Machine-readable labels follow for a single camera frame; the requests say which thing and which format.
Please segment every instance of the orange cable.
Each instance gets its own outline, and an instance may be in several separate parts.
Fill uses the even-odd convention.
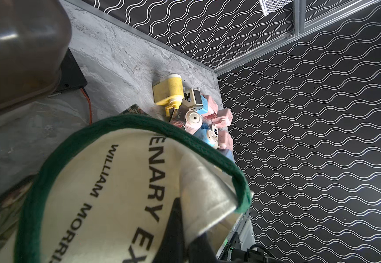
[[[87,101],[88,101],[88,106],[89,106],[89,124],[91,125],[91,124],[92,124],[91,101],[89,100],[89,97],[88,97],[88,95],[85,93],[83,87],[81,88],[81,92],[83,93],[84,97],[85,97],[85,98],[87,99]]]

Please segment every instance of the wire mesh basket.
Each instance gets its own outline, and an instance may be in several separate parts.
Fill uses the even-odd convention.
[[[293,1],[294,0],[259,0],[264,16],[267,16],[271,12],[277,11],[289,2]]]

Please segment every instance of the gray marble countertop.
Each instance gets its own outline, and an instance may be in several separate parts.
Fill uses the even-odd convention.
[[[165,119],[153,101],[152,83],[169,74],[185,88],[201,89],[222,108],[214,72],[145,41],[68,2],[73,56],[88,81],[93,120],[114,116],[134,103]],[[50,153],[70,134],[88,125],[88,104],[80,91],[40,99],[0,116],[0,194],[36,174]]]

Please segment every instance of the green bag trim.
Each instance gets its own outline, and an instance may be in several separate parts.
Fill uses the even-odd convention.
[[[40,232],[44,207],[56,177],[67,163],[102,135],[111,131],[133,128],[163,134],[187,146],[205,160],[232,176],[238,199],[236,212],[245,212],[251,203],[249,186],[243,172],[227,157],[170,123],[138,114],[126,114],[100,120],[69,136],[47,158],[41,167],[27,197],[19,219],[14,249],[15,263],[40,262]]]

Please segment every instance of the metal bracket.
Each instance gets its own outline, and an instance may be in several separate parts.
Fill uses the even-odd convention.
[[[306,0],[294,0],[293,2],[294,34],[298,36],[304,33],[306,20]]]
[[[232,59],[230,61],[228,61],[227,63],[224,63],[223,65],[221,66],[218,66],[216,67],[214,70],[215,70],[215,73],[219,76],[221,74],[224,74],[224,73],[227,73],[237,67],[240,67],[244,64],[246,64],[247,62],[250,62],[254,59],[258,59],[260,58],[261,56],[271,52],[271,51],[274,51],[274,50],[277,50],[279,48],[281,48],[282,46],[284,45],[287,45],[291,42],[294,42],[304,36],[307,36],[308,34],[312,34],[318,30],[321,30],[323,29],[324,27],[332,24],[332,23],[335,23],[341,19],[344,19],[348,16],[350,16],[351,14],[357,12],[357,11],[360,11],[372,4],[375,4],[375,3],[378,3],[380,2],[381,0],[352,0],[344,5],[341,5],[337,8],[334,8],[332,10],[330,10],[329,12],[311,20],[310,22],[308,23],[305,23],[304,24],[304,32],[303,33],[299,33],[298,35],[296,34],[296,32],[294,32],[293,34],[295,34],[293,37],[291,37],[291,32],[287,32],[286,34],[283,34],[267,43],[264,43],[246,53],[244,53],[243,55],[235,58],[235,59]]]

